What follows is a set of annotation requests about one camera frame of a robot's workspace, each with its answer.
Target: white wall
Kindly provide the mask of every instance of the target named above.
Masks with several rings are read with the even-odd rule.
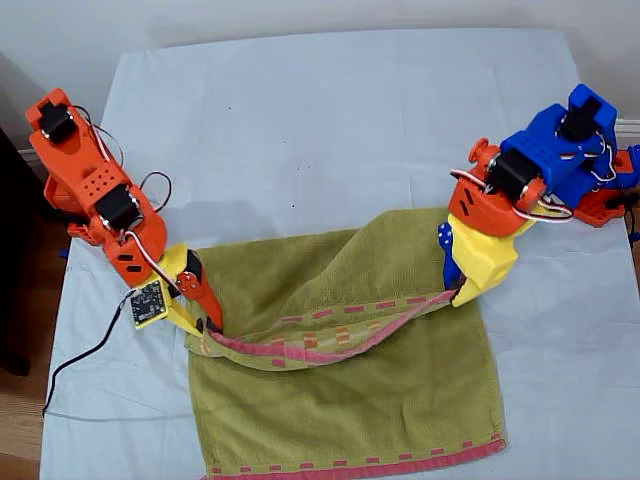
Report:
[[[3,0],[0,125],[26,146],[22,112],[56,86],[99,119],[124,52],[391,27],[560,29],[582,79],[637,117],[639,13],[638,0]]]

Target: green towel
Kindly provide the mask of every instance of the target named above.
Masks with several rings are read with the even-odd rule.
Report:
[[[504,448],[479,310],[443,292],[445,218],[198,252],[224,311],[224,336],[186,340],[210,474],[370,477]]]

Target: wooden floor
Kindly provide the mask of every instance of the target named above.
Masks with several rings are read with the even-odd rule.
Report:
[[[640,222],[640,210],[637,210]],[[20,325],[24,351],[31,358],[28,377],[0,371],[0,479],[38,478],[41,409],[44,402],[58,300],[66,261],[58,252],[69,239],[62,225],[36,219],[38,234],[30,240],[31,257],[22,272],[18,288]],[[640,278],[640,246],[634,249],[636,275]]]

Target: pink towel border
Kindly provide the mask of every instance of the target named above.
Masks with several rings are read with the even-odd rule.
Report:
[[[302,362],[316,363],[316,364],[330,364],[340,362],[347,358],[351,358],[360,353],[366,352],[371,347],[379,344],[389,335],[394,333],[405,323],[411,320],[416,315],[425,311],[427,308],[440,303],[448,302],[451,297],[456,293],[455,290],[446,290],[438,295],[434,295],[430,298],[424,298],[419,303],[416,302],[416,306],[400,314],[398,318],[384,328],[378,330],[367,341],[361,343],[357,347],[349,348],[340,353],[321,353],[314,352],[312,350],[305,350],[304,348],[294,347],[291,345],[258,345],[256,343],[247,343],[240,339],[228,338],[220,333],[209,330],[209,335],[219,344],[230,348],[231,350],[254,356],[273,356],[283,357],[291,360],[299,360]]]
[[[401,475],[422,472],[435,468],[450,467],[459,463],[470,462],[478,458],[497,453],[507,446],[503,439],[492,440],[484,445],[471,447],[449,455],[423,460],[404,461],[384,465],[367,465],[363,467],[338,467],[326,470],[301,472],[250,473],[237,475],[209,475],[212,480],[348,480],[352,478],[370,478],[382,475]]]

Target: white table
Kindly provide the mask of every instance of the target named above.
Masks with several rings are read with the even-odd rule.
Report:
[[[193,246],[363,225],[446,205],[451,167],[578,83],[564,37],[401,30],[242,40],[122,57],[103,120],[140,181],[174,182],[170,242]],[[150,186],[162,196],[161,184]],[[537,225],[482,298],[510,447],[429,478],[630,478],[640,471],[640,303],[621,221]],[[102,337],[124,283],[74,240],[52,366]],[[59,378],[42,479],[204,473],[182,335],[123,315]]]

